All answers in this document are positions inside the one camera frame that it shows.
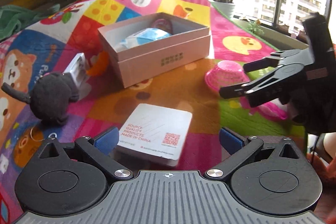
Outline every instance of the ribbed gray plate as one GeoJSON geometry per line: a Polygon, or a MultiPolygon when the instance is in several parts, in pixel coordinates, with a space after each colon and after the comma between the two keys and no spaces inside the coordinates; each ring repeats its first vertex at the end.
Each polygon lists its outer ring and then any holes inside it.
{"type": "Polygon", "coordinates": [[[277,218],[250,211],[226,185],[197,171],[141,171],[133,180],[116,182],[97,206],[74,216],[48,218],[26,213],[23,224],[320,224],[311,212],[277,218]]]}

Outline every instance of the colorful play mat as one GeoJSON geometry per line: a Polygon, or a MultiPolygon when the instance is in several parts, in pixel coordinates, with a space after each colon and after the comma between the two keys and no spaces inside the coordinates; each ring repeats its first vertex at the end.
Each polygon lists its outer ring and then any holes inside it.
{"type": "MultiPolygon", "coordinates": [[[[102,51],[99,27],[156,12],[209,26],[212,34],[209,58],[126,89],[110,68],[101,76],[88,77],[81,85],[81,99],[70,105],[70,117],[63,127],[41,126],[29,106],[0,90],[0,224],[14,221],[22,213],[14,183],[43,139],[55,136],[61,142],[71,142],[79,136],[95,136],[112,125],[120,128],[139,103],[192,112],[176,169],[203,172],[218,164],[226,155],[218,141],[222,126],[243,136],[262,136],[268,142],[277,142],[283,135],[293,136],[302,145],[303,127],[277,119],[276,113],[267,107],[251,109],[239,98],[223,100],[205,84],[205,73],[220,60],[243,64],[277,50],[236,26],[208,0],[78,0],[0,44],[0,84],[6,82],[28,92],[45,73],[64,71],[79,52],[84,52],[93,65],[102,51]]],[[[259,77],[265,72],[267,70],[260,70],[249,76],[259,77]]],[[[146,168],[161,167],[149,165],[146,168]]]]}

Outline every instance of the green towel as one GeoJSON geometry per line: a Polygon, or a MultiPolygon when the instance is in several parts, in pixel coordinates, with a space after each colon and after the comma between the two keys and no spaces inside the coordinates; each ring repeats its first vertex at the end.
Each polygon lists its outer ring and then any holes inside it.
{"type": "Polygon", "coordinates": [[[16,5],[0,7],[0,41],[56,13],[58,10],[59,4],[52,6],[45,12],[35,12],[16,5]]]}

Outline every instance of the blue gripper pad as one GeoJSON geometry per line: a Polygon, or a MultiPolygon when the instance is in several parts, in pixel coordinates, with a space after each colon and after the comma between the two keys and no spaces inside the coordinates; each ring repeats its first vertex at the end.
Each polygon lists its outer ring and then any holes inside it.
{"type": "Polygon", "coordinates": [[[108,156],[108,154],[117,146],[119,142],[119,130],[116,127],[110,127],[104,132],[93,138],[94,147],[108,156]]]}
{"type": "Polygon", "coordinates": [[[221,128],[219,131],[219,142],[230,155],[236,153],[239,149],[242,149],[245,146],[243,140],[233,135],[225,128],[221,128]]]}

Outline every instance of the qr code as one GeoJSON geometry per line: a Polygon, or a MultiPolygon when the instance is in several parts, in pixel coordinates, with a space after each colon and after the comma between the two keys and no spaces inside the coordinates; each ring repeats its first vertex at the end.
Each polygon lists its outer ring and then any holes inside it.
{"type": "Polygon", "coordinates": [[[177,145],[180,139],[180,135],[173,134],[173,133],[166,133],[166,136],[162,143],[170,144],[170,145],[177,145]]]}

